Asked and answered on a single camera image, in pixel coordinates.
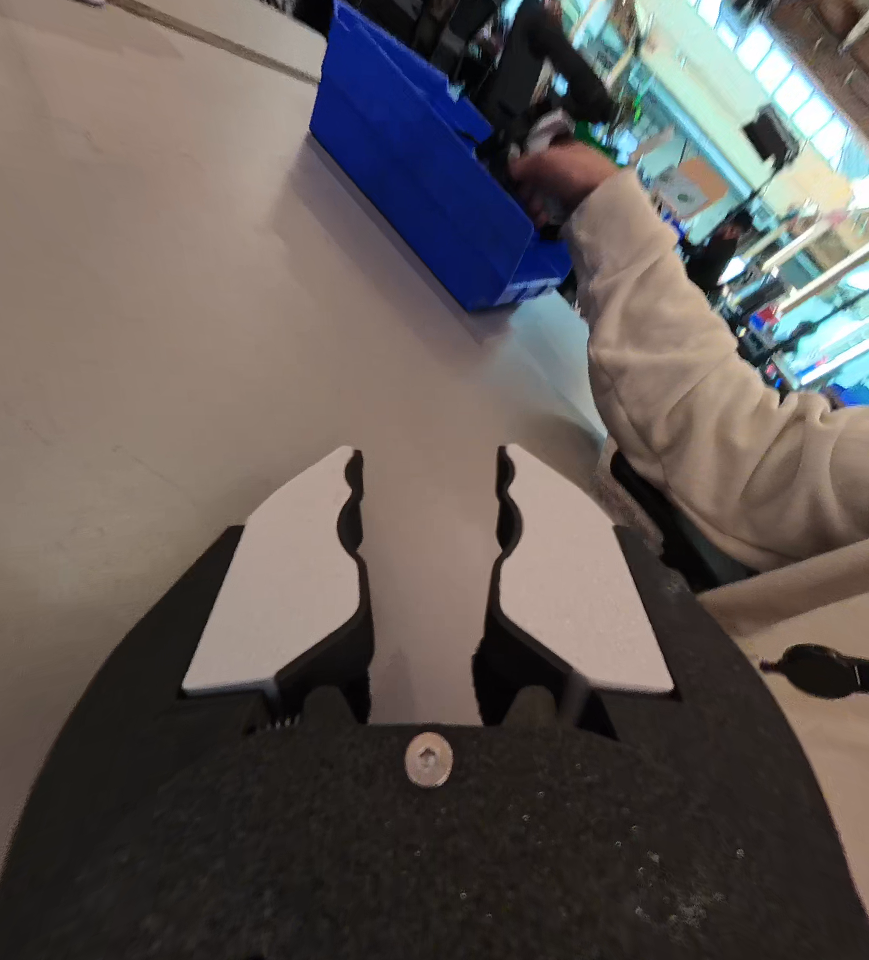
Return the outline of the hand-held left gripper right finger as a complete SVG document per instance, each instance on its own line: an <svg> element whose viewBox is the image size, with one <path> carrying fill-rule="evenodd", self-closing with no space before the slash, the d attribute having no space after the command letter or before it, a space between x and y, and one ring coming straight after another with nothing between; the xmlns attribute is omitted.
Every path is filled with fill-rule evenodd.
<svg viewBox="0 0 869 960"><path fill-rule="evenodd" d="M481 723L501 725L529 688L572 726L610 726L604 694L672 697L676 684L609 516L518 444L498 448L496 470L500 552L474 654Z"/></svg>

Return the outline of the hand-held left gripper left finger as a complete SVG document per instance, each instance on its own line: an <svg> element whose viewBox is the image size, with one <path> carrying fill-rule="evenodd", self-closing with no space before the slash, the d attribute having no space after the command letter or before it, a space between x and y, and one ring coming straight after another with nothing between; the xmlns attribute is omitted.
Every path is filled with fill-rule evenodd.
<svg viewBox="0 0 869 960"><path fill-rule="evenodd" d="M375 652L364 537L364 455L341 446L269 495L244 522L181 690L259 693L277 721L316 689L370 714Z"/></svg>

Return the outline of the blue plastic bin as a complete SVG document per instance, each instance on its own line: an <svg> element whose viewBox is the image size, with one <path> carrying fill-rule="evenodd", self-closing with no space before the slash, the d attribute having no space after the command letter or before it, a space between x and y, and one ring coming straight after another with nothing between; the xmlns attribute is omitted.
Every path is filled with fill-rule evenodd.
<svg viewBox="0 0 869 960"><path fill-rule="evenodd" d="M556 291L571 269L476 158L491 132L448 78L335 2L309 121L313 138L469 312Z"/></svg>

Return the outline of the person's right forearm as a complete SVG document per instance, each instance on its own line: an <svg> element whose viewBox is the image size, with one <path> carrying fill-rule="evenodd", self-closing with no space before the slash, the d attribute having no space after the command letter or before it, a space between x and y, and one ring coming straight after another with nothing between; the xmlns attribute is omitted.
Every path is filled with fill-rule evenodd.
<svg viewBox="0 0 869 960"><path fill-rule="evenodd" d="M869 407L768 387L635 175L609 175L566 234L596 408L635 471L749 569L869 570Z"/></svg>

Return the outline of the grey desk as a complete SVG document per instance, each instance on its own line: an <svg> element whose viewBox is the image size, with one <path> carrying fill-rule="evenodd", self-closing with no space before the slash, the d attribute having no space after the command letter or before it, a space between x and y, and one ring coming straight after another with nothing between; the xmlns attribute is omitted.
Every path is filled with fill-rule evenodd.
<svg viewBox="0 0 869 960"><path fill-rule="evenodd" d="M498 446L588 485L585 326L461 310L315 97L116 6L0 2L0 866L113 647L326 454L364 456L380 723L478 721Z"/></svg>
<svg viewBox="0 0 869 960"><path fill-rule="evenodd" d="M311 87L321 81L326 39L258 1L110 1L115 7Z"/></svg>

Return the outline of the person's right hand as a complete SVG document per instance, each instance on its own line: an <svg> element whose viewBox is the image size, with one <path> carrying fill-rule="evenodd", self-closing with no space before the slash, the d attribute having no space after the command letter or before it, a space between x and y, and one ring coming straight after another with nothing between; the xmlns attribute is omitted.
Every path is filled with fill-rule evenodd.
<svg viewBox="0 0 869 960"><path fill-rule="evenodd" d="M538 227L565 222L598 187L623 171L601 151L574 140L523 153L508 164L523 207Z"/></svg>

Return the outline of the wooden board with green leaf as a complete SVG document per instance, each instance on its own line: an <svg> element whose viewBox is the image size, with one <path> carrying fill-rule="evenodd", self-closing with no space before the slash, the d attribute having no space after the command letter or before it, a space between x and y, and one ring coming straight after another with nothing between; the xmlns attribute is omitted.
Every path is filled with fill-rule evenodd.
<svg viewBox="0 0 869 960"><path fill-rule="evenodd" d="M702 156L670 166L657 177L654 193L678 221L693 219L729 194L729 183Z"/></svg>

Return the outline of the black hanging monitor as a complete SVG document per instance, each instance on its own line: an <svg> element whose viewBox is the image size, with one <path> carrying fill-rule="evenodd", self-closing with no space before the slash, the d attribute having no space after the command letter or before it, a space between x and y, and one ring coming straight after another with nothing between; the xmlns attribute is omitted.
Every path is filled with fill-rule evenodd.
<svg viewBox="0 0 869 960"><path fill-rule="evenodd" d="M771 162L776 172L794 162L801 153L801 139L769 103L762 105L740 130L759 158Z"/></svg>

